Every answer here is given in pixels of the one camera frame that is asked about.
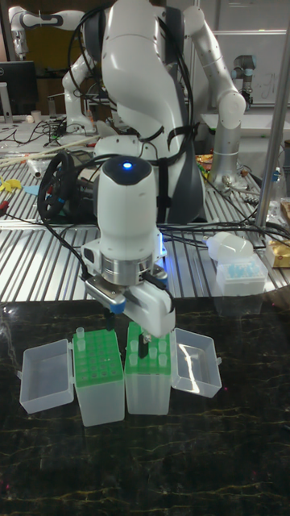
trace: white plastic box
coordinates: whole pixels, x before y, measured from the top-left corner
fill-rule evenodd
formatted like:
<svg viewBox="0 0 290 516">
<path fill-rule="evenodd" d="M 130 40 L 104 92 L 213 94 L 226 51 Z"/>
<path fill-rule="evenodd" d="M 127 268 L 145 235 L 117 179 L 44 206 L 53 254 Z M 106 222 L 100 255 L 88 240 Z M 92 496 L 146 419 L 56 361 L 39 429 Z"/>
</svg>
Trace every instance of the white plastic box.
<svg viewBox="0 0 290 516">
<path fill-rule="evenodd" d="M 152 337 L 147 356 L 140 359 L 138 337 L 141 331 L 135 322 L 130 323 L 125 362 L 128 412 L 165 415 L 169 409 L 171 390 L 169 337 Z"/>
<path fill-rule="evenodd" d="M 68 340 L 32 347 L 23 354 L 20 403 L 29 414 L 73 401 L 73 361 Z"/>
<path fill-rule="evenodd" d="M 172 387 L 199 396 L 213 397 L 222 387 L 213 340 L 176 328 L 170 337 Z"/>
<path fill-rule="evenodd" d="M 72 402 L 75 384 L 86 427 L 125 417 L 124 376 L 114 331 L 85 332 L 81 351 L 76 335 L 73 345 L 62 339 L 27 349 L 19 377 L 20 403 L 29 414 Z"/>
<path fill-rule="evenodd" d="M 125 385 L 114 331 L 85 332 L 85 349 L 73 337 L 77 399 L 85 427 L 125 418 Z"/>
<path fill-rule="evenodd" d="M 262 293 L 267 267 L 257 255 L 233 264 L 218 264 L 217 284 L 224 296 L 249 296 Z"/>
</svg>

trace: yellow object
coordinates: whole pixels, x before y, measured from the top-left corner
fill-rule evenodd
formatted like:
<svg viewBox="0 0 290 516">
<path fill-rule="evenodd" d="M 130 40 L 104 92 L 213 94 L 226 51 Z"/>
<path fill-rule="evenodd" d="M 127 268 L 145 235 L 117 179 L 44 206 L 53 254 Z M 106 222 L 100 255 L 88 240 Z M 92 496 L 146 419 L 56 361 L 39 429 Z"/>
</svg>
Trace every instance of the yellow object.
<svg viewBox="0 0 290 516">
<path fill-rule="evenodd" d="M 265 256 L 271 267 L 290 267 L 290 240 L 281 240 L 281 242 L 271 240 L 267 244 Z"/>
<path fill-rule="evenodd" d="M 21 183 L 18 179 L 7 179 L 7 181 L 4 181 L 3 177 L 0 176 L 1 179 L 1 186 L 0 186 L 0 192 L 5 190 L 6 192 L 12 192 L 13 188 L 19 188 L 21 189 Z"/>
</svg>

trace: table surface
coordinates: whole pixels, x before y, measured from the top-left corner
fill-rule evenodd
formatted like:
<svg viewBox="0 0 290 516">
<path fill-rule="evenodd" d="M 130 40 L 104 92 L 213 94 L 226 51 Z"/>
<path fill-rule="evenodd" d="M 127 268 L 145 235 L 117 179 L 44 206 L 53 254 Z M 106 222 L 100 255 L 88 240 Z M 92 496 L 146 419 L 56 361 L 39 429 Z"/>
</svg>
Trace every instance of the table surface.
<svg viewBox="0 0 290 516">
<path fill-rule="evenodd" d="M 87 302 L 0 305 L 0 515 L 288 516 L 290 287 L 176 300 L 176 325 L 212 337 L 222 389 L 172 389 L 168 416 L 84 428 L 74 402 L 28 415 L 23 351 L 102 329 Z M 116 331 L 125 358 L 128 319 Z"/>
</svg>

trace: computer monitor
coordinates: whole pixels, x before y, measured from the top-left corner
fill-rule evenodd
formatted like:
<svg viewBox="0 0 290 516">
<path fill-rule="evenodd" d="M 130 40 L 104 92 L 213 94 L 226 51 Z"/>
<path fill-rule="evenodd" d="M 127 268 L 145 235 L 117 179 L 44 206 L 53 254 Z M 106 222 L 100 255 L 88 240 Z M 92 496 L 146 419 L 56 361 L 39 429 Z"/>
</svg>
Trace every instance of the computer monitor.
<svg viewBox="0 0 290 516">
<path fill-rule="evenodd" d="M 0 82 L 7 83 L 12 114 L 29 114 L 35 109 L 39 98 L 33 61 L 0 62 Z"/>
</svg>

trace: clear plastic box lid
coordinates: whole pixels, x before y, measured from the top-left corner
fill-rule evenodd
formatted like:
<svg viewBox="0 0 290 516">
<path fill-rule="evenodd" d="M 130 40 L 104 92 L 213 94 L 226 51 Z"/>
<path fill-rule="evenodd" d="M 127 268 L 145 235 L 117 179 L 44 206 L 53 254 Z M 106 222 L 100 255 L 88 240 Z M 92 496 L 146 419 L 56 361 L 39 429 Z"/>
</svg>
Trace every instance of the clear plastic box lid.
<svg viewBox="0 0 290 516">
<path fill-rule="evenodd" d="M 73 358 L 68 340 L 27 349 L 23 354 L 20 403 L 29 414 L 73 401 Z"/>
<path fill-rule="evenodd" d="M 213 397 L 222 387 L 213 340 L 176 328 L 170 338 L 172 387 L 199 396 Z"/>
</svg>

